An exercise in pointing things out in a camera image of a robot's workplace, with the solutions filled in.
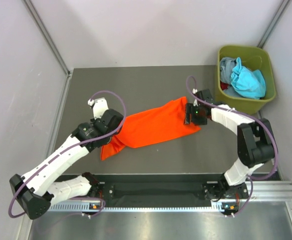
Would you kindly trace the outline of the orange t shirt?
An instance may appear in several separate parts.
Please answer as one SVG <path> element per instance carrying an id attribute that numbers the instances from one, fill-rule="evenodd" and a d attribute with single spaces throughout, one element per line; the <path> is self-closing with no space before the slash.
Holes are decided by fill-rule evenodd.
<path id="1" fill-rule="evenodd" d="M 119 134 L 115 135 L 113 147 L 101 148 L 102 161 L 121 152 L 125 147 L 141 148 L 194 134 L 201 128 L 184 124 L 185 96 L 171 100 L 165 105 L 142 111 L 126 118 Z"/>

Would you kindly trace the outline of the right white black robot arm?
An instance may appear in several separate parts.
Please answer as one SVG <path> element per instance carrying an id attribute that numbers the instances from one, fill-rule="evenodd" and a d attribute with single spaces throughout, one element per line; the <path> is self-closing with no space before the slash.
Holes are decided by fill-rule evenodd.
<path id="1" fill-rule="evenodd" d="M 188 103 L 185 112 L 186 125 L 206 125 L 211 119 L 237 136 L 238 159 L 217 181 L 214 202 L 232 197 L 255 170 L 278 155 L 271 124 L 265 118 L 253 118 L 226 104 Z"/>

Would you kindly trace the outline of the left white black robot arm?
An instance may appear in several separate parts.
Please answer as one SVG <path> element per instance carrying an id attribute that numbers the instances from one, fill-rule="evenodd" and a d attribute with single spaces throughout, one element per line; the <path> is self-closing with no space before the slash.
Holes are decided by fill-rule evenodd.
<path id="1" fill-rule="evenodd" d="M 125 116 L 114 109 L 107 109 L 90 122 L 84 122 L 67 137 L 65 142 L 47 159 L 29 172 L 15 174 L 9 179 L 13 198 L 8 207 L 11 218 L 14 202 L 18 202 L 31 220 L 45 214 L 48 209 L 60 202 L 99 194 L 98 181 L 85 172 L 73 179 L 58 182 L 57 179 L 74 163 L 96 148 L 108 144 L 121 130 Z"/>

